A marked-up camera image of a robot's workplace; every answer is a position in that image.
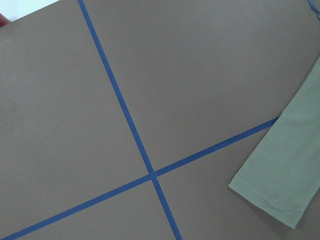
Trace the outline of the olive green long-sleeve shirt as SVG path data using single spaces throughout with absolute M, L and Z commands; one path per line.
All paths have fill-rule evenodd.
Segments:
M 320 187 L 320 64 L 238 172 L 229 188 L 295 228 Z

